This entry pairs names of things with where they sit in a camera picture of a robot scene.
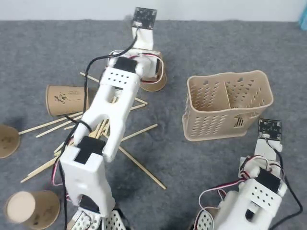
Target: plastic basket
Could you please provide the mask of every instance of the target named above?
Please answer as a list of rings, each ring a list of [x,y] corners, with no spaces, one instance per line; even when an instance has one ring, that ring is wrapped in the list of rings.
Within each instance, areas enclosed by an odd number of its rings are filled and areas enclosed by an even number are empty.
[[[201,141],[239,137],[273,103],[265,73],[220,73],[188,79],[182,117],[186,139]]]

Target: brown paper cup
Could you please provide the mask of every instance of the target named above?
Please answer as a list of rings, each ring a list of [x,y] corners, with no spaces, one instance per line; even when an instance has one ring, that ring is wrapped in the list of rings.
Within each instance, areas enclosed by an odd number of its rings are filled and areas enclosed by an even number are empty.
[[[158,75],[161,75],[161,73],[162,73],[162,66],[160,65],[159,70],[158,70]],[[140,87],[142,89],[144,89],[145,91],[155,92],[155,91],[159,91],[159,90],[163,89],[164,86],[166,85],[166,81],[167,81],[167,77],[166,77],[166,73],[165,73],[165,64],[164,64],[163,76],[160,76],[160,78],[157,82],[155,82],[155,83],[141,82]]]
[[[0,158],[14,153],[20,144],[20,136],[15,128],[0,125]]]
[[[59,215],[59,198],[51,191],[18,192],[6,202],[6,218],[30,229],[48,228]]]
[[[46,106],[51,116],[81,112],[84,87],[49,85],[46,89]],[[86,107],[89,107],[88,96]]]

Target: gray carpet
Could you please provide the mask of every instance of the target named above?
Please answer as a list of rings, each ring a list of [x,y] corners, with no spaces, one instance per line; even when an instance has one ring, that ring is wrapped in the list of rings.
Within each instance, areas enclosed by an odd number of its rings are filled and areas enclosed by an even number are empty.
[[[184,138],[186,81],[191,75],[264,71],[271,84],[274,104],[265,118],[283,122],[285,171],[302,204],[307,203],[307,33],[296,23],[157,22],[154,48],[162,51],[168,73],[166,87],[138,96],[149,102],[131,112],[126,135],[151,124],[159,127],[132,138],[122,146],[157,176],[163,190],[121,152],[106,167],[113,196],[136,230],[186,230],[198,210],[199,194],[237,177],[240,156],[252,155],[257,124],[241,138],[189,142]],[[0,123],[24,130],[53,118],[45,106],[48,84],[83,85],[79,71],[94,57],[122,49],[131,42],[123,22],[0,22]],[[98,76],[104,62],[90,73]],[[90,81],[90,87],[97,85]],[[0,206],[20,190],[61,188],[50,185],[48,169],[24,184],[19,181],[52,158],[68,132],[58,130],[41,138],[47,129],[22,135],[19,150],[0,160]],[[217,205],[216,193],[204,198]],[[289,191],[273,220],[298,210]],[[69,204],[69,217],[75,208]],[[63,213],[50,227],[62,229]],[[8,223],[0,212],[1,229],[24,229]],[[287,221],[280,230],[306,229],[307,214]]]

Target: white wall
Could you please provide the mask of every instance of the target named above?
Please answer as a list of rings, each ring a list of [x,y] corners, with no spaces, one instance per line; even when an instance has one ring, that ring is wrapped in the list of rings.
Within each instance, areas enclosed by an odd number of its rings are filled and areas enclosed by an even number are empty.
[[[0,0],[0,20],[122,20],[136,6],[158,20],[298,21],[307,0]]]

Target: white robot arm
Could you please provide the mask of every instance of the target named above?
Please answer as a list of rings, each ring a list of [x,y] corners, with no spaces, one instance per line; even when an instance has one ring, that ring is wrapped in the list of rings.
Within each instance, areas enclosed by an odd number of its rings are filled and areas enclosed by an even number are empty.
[[[156,14],[156,10],[136,10],[137,15],[148,14],[147,12]],[[140,22],[135,25],[138,29],[132,30],[133,35],[136,36],[137,33],[138,38],[134,48],[120,57],[108,60],[96,96],[90,108],[82,116],[82,121],[91,129],[103,119],[109,119],[110,136],[107,142],[90,138],[88,127],[79,123],[74,132],[74,146],[68,146],[60,158],[65,173],[66,189],[72,203],[79,206],[79,213],[92,215],[96,222],[108,218],[115,206],[111,188],[106,180],[105,161],[111,162],[116,156],[142,78],[158,78],[156,73],[158,57],[154,57],[158,52],[151,50],[153,24],[147,28],[148,25]],[[91,223],[90,227],[92,230],[97,229],[94,223]]]
[[[242,157],[240,161],[238,174],[240,179],[234,183],[239,184],[239,191],[229,191],[225,194],[213,213],[210,213],[211,207],[203,208],[195,221],[194,229],[202,227],[207,230],[269,229],[287,190],[283,180],[283,169],[276,161],[273,149],[279,151],[282,149],[281,123],[261,119],[259,128],[254,156]],[[217,186],[208,191],[222,187]],[[207,222],[201,221],[204,219],[199,218],[201,213],[209,217],[205,219]]]

